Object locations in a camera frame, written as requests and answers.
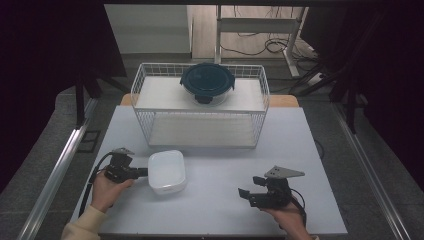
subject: human hand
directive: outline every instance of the human hand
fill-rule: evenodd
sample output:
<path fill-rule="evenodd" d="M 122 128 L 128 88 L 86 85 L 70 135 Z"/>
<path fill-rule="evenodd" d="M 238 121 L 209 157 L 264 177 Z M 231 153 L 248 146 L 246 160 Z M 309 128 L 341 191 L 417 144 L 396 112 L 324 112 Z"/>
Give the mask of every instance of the human hand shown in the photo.
<path fill-rule="evenodd" d="M 299 209 L 292 202 L 281 209 L 261 208 L 260 210 L 273 216 L 280 228 L 287 232 L 290 240 L 312 239 L 303 225 Z"/>
<path fill-rule="evenodd" d="M 106 213 L 116 202 L 124 189 L 134 183 L 134 179 L 128 179 L 123 183 L 114 183 L 104 175 L 104 170 L 97 174 L 93 184 L 91 206 Z"/>

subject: white container lid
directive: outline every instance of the white container lid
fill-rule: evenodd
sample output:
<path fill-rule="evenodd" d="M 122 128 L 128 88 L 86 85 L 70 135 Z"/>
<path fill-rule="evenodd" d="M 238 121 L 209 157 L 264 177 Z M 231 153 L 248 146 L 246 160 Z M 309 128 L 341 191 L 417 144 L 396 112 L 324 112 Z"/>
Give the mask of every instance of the white container lid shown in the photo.
<path fill-rule="evenodd" d="M 148 162 L 149 185 L 158 194 L 181 191 L 186 186 L 184 157 L 180 151 L 158 152 Z"/>

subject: bowl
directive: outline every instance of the bowl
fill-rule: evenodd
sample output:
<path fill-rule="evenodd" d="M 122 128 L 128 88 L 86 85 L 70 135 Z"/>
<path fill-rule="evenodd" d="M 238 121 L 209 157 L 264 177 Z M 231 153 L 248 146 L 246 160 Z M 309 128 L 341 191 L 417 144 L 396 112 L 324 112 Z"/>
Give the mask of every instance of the bowl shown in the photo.
<path fill-rule="evenodd" d="M 234 89 L 235 77 L 227 68 L 214 63 L 200 63 L 186 69 L 180 84 L 193 102 L 207 106 L 221 104 Z"/>

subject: gray carpet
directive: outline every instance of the gray carpet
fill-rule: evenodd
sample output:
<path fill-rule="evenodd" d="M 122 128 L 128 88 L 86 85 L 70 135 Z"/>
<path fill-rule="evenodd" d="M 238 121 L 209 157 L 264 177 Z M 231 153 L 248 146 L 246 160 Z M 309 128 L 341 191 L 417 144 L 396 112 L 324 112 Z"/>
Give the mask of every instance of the gray carpet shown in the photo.
<path fill-rule="evenodd" d="M 202 62 L 186 56 L 123 56 L 127 67 L 128 79 L 119 79 L 130 86 L 141 62 Z M 283 61 L 275 60 L 225 60 L 232 64 L 263 64 L 270 79 L 271 90 L 285 94 L 287 87 L 296 83 L 290 80 Z M 88 128 L 87 139 L 98 137 L 98 143 L 88 141 L 79 147 L 69 166 L 67 174 L 56 197 L 38 231 L 36 239 L 59 239 L 64 225 L 69 221 L 77 200 L 84 188 L 97 151 L 106 133 L 116 105 L 123 93 L 99 81 L 103 90 L 102 97 L 95 109 L 94 118 Z M 396 239 L 374 197 L 361 166 L 349 145 L 346 135 L 337 121 L 327 94 L 331 85 L 308 96 L 299 97 L 304 109 L 318 151 L 323 154 L 322 163 L 336 197 L 339 210 L 349 232 L 348 235 L 321 239 Z M 75 127 L 75 100 L 73 89 L 68 89 L 57 97 L 57 106 L 51 120 L 16 173 L 0 196 L 0 238 L 16 239 L 34 203 L 37 200 L 50 172 L 55 166 L 66 141 Z M 424 194 L 414 183 L 411 176 L 390 148 L 369 125 L 362 109 L 356 112 L 357 136 L 369 155 L 384 187 L 404 219 L 411 239 L 424 239 Z M 104 239 L 123 239 L 104 236 Z"/>

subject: wire basket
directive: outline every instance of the wire basket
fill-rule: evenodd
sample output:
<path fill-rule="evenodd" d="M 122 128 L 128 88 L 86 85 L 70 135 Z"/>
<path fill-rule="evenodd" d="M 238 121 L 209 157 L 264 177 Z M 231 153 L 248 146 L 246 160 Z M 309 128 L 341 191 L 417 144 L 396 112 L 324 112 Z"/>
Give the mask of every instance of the wire basket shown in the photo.
<path fill-rule="evenodd" d="M 255 148 L 269 106 L 265 70 L 259 65 L 224 65 L 234 90 L 217 106 L 196 104 L 180 85 L 194 64 L 142 63 L 131 103 L 143 135 L 154 147 Z"/>

